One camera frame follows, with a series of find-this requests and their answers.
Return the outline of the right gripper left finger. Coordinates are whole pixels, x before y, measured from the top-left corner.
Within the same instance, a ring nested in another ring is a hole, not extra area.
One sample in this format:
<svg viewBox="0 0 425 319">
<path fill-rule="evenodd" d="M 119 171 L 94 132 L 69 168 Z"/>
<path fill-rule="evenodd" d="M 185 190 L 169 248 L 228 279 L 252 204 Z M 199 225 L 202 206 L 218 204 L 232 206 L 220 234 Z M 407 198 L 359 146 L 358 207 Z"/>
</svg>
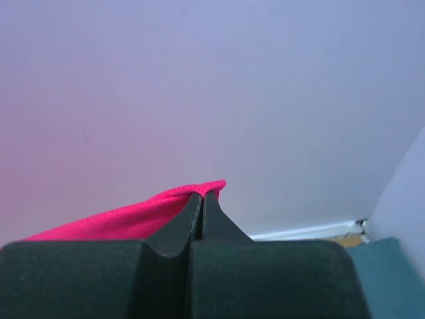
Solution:
<svg viewBox="0 0 425 319">
<path fill-rule="evenodd" d="M 146 240 L 20 241 L 1 249 L 2 318 L 182 318 L 202 199 Z"/>
</svg>

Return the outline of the red t shirt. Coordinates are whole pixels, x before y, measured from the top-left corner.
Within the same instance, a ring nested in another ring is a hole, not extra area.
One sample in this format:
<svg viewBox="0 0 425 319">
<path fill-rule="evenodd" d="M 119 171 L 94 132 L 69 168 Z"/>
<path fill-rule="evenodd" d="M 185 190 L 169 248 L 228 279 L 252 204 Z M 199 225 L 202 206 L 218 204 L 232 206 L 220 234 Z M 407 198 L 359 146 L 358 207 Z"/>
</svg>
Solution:
<svg viewBox="0 0 425 319">
<path fill-rule="evenodd" d="M 116 241 L 146 239 L 177 216 L 196 194 L 219 195 L 225 180 L 176 187 L 146 201 L 92 215 L 28 237 L 28 241 Z"/>
</svg>

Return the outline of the folded grey-blue t shirt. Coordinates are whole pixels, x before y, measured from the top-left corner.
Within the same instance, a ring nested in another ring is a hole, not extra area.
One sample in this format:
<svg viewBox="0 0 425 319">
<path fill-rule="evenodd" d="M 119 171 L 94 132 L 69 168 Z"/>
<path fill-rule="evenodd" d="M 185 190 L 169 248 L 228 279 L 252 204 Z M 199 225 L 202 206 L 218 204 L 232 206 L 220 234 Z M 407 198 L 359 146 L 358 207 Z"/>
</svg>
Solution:
<svg viewBox="0 0 425 319">
<path fill-rule="evenodd" d="M 423 319 L 424 281 L 395 238 L 347 249 L 374 319 Z"/>
</svg>

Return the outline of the aluminium back rail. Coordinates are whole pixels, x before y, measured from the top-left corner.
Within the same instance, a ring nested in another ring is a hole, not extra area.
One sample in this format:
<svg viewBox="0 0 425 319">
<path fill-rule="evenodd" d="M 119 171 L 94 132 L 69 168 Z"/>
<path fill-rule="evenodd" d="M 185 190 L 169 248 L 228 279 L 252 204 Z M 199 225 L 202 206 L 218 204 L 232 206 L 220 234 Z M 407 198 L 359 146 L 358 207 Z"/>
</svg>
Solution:
<svg viewBox="0 0 425 319">
<path fill-rule="evenodd" d="M 361 237 L 365 234 L 366 224 L 367 220 L 362 219 L 358 221 L 327 224 L 324 226 L 250 235 L 250 238 L 254 241 L 299 241 Z"/>
</svg>

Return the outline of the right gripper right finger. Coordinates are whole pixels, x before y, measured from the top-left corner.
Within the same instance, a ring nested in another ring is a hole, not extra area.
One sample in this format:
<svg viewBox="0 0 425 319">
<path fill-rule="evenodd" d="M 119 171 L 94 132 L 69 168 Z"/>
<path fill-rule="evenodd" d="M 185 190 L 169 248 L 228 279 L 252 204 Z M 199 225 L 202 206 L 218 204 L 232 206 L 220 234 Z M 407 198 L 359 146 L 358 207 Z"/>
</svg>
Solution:
<svg viewBox="0 0 425 319">
<path fill-rule="evenodd" d="M 355 265 L 326 240 L 254 241 L 210 192 L 191 246 L 189 318 L 369 318 Z"/>
</svg>

